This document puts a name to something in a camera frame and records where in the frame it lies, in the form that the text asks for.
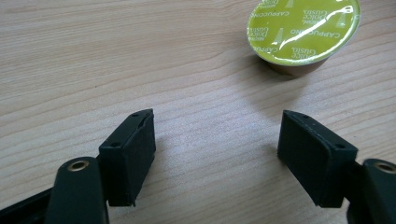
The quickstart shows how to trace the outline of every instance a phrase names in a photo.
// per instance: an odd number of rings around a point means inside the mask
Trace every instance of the screw hole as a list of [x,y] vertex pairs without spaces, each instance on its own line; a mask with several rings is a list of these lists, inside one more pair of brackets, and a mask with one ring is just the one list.
[[88,161],[75,161],[71,163],[67,169],[71,172],[75,172],[85,169],[88,165],[90,165]]
[[374,166],[385,173],[396,175],[396,167],[392,165],[388,165],[384,162],[376,162]]
[[120,145],[121,145],[121,143],[119,143],[119,142],[115,142],[115,143],[111,144],[112,147],[119,147]]
[[346,146],[344,146],[342,144],[339,144],[339,143],[335,144],[335,146],[338,147],[338,148],[346,148]]

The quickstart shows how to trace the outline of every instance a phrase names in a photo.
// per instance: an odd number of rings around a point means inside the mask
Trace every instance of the black plastic part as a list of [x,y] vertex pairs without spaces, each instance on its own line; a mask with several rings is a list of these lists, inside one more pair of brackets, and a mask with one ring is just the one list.
[[76,158],[59,168],[45,223],[108,223],[99,164],[95,158]]
[[152,109],[130,115],[99,147],[98,160],[110,206],[135,205],[154,160]]
[[52,189],[44,190],[1,210],[0,223],[43,223],[51,191]]
[[363,174],[363,194],[374,223],[396,223],[396,165],[369,159],[363,163]]
[[307,115],[283,112],[278,157],[288,165],[316,205],[341,207],[344,173],[358,150]]

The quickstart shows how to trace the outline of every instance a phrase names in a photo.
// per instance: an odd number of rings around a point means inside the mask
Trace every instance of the wood grain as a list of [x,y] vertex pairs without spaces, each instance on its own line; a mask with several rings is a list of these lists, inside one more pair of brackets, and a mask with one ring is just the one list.
[[276,156],[283,109],[396,163],[396,2],[361,0],[352,41],[319,70],[272,71],[246,41],[259,1],[1,1],[0,208],[153,108],[156,159],[111,223],[347,223]]

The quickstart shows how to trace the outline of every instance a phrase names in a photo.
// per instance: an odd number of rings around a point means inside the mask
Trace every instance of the capsule lid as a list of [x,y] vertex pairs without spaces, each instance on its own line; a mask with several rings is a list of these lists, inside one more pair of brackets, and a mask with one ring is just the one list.
[[316,63],[345,45],[360,14],[356,0],[262,0],[248,20],[247,39],[269,63]]

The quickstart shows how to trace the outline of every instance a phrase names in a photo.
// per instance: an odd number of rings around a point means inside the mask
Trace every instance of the table surface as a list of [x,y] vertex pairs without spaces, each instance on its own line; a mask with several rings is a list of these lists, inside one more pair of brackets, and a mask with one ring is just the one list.
[[111,223],[347,223],[277,158],[284,109],[396,163],[396,1],[361,0],[360,29],[317,71],[271,70],[246,38],[259,1],[0,3],[0,208],[153,108],[156,159]]

